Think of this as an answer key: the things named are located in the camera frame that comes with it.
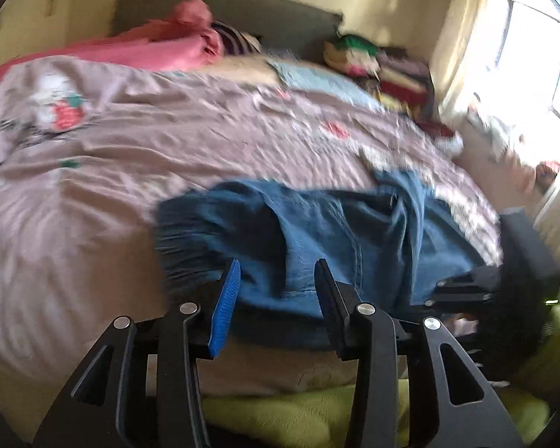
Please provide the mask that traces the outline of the blue denim pants lace hem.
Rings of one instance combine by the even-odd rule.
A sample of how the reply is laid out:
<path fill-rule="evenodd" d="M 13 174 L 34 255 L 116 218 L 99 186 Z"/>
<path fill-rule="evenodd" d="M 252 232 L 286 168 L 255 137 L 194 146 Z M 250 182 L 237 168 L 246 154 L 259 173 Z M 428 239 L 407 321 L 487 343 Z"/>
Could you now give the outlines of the blue denim pants lace hem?
<path fill-rule="evenodd" d="M 242 281 L 233 335 L 320 351 L 329 340 L 314 286 L 317 261 L 397 318 L 408 318 L 439 280 L 482 265 L 446 203 L 415 173 L 379 172 L 375 180 L 364 191 L 239 180 L 162 202 L 155 248 L 169 302 L 236 260 Z"/>

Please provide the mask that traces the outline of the lime green fleece sleeve right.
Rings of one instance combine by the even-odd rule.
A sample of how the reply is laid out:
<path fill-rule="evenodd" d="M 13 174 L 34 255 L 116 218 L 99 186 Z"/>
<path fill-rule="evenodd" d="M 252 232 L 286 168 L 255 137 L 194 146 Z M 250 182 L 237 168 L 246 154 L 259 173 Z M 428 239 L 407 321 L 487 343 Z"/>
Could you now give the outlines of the lime green fleece sleeve right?
<path fill-rule="evenodd" d="M 551 309 L 546 340 L 514 375 L 513 387 L 527 395 L 529 413 L 544 426 L 556 411 L 560 412 L 560 304 Z"/>

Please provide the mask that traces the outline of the lime green fleece sleeve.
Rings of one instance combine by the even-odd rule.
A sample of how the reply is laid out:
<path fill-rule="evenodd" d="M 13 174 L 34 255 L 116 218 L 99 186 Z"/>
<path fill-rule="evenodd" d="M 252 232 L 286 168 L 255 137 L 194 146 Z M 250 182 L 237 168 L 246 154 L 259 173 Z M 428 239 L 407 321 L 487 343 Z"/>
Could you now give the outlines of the lime green fleece sleeve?
<path fill-rule="evenodd" d="M 205 398 L 202 408 L 210 424 L 276 447 L 342 447 L 354 391 L 346 385 L 271 398 Z M 510 386 L 497 394 L 523 443 L 533 442 L 549 419 L 547 403 Z"/>
<path fill-rule="evenodd" d="M 556 411 L 560 412 L 560 304 L 551 309 L 546 340 L 514 375 L 513 387 L 527 395 L 529 413 L 544 426 Z"/>

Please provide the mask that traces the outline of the lime green fleece sleeve left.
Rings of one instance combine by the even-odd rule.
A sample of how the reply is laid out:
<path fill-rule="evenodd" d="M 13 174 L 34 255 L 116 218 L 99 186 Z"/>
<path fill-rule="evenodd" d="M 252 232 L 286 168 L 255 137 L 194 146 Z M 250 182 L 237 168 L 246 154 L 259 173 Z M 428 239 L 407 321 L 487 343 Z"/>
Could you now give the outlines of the lime green fleece sleeve left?
<path fill-rule="evenodd" d="M 354 391 L 346 385 L 271 398 L 205 398 L 202 408 L 210 424 L 276 447 L 342 447 Z M 523 443 L 533 442 L 549 419 L 547 403 L 510 386 L 497 394 Z"/>

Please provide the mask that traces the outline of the floral bag with clothes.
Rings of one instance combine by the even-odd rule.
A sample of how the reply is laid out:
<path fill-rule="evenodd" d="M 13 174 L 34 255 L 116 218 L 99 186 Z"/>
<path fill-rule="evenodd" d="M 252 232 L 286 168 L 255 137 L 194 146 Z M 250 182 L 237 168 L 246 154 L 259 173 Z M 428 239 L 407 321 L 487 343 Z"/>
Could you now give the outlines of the floral bag with clothes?
<path fill-rule="evenodd" d="M 458 131 L 433 120 L 417 120 L 416 125 L 433 141 L 434 146 L 450 159 L 462 153 L 464 142 Z"/>

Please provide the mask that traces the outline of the pink strawberry print duvet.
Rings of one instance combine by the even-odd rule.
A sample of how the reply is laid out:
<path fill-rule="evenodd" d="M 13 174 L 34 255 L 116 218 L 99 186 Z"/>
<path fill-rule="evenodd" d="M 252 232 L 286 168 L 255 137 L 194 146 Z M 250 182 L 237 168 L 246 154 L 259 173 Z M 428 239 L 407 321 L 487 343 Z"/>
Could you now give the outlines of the pink strawberry print duvet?
<path fill-rule="evenodd" d="M 64 56 L 15 65 L 0 81 L 0 368 L 61 384 L 113 318 L 179 303 L 155 248 L 166 200 L 239 180 L 364 191 L 395 171 L 446 203 L 482 265 L 501 262 L 496 211 L 408 119 L 283 84 Z M 201 379 L 211 394 L 272 394 L 344 384 L 355 369 L 329 346 L 231 331 Z"/>

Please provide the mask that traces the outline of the stack of folded clothes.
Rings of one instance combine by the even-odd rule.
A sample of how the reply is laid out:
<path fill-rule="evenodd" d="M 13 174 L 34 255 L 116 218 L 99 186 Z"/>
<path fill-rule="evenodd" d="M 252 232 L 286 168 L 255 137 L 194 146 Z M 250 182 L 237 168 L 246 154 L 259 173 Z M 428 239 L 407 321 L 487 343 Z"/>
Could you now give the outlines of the stack of folded clothes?
<path fill-rule="evenodd" d="M 404 47 L 378 47 L 357 34 L 324 42 L 324 63 L 355 81 L 392 112 L 416 120 L 434 115 L 435 87 L 429 65 Z"/>

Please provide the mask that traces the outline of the striped purple pillow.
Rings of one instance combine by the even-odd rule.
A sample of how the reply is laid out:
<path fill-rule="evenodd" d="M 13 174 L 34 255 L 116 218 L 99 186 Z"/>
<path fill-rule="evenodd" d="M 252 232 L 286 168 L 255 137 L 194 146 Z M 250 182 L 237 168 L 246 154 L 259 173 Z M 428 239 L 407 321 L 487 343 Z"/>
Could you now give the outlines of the striped purple pillow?
<path fill-rule="evenodd" d="M 227 56 L 245 56 L 262 52 L 262 44 L 257 37 L 220 20 L 214 20 L 211 26 L 218 33 Z"/>

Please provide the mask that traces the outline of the grey headboard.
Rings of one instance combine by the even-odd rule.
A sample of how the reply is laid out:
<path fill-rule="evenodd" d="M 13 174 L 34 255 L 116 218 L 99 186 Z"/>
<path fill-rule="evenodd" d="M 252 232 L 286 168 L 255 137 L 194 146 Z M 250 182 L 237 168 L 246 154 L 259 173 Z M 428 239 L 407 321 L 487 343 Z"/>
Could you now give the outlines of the grey headboard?
<path fill-rule="evenodd" d="M 184 0 L 115 0 L 110 34 L 162 19 Z M 213 17 L 257 37 L 264 49 L 289 51 L 301 60 L 320 63 L 324 43 L 333 40 L 343 22 L 332 13 L 293 0 L 202 0 Z"/>

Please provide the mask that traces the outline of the pink blanket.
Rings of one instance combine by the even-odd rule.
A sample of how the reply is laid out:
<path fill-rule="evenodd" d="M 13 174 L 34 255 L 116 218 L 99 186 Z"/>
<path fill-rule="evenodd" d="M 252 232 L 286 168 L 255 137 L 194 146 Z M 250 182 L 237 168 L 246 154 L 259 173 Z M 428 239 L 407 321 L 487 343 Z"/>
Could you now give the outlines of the pink blanket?
<path fill-rule="evenodd" d="M 193 70 L 224 55 L 213 16 L 202 0 L 184 0 L 164 19 L 152 19 L 115 37 L 81 41 L 67 47 L 16 58 L 0 66 L 0 81 L 14 66 L 36 59 L 70 56 L 149 71 Z"/>

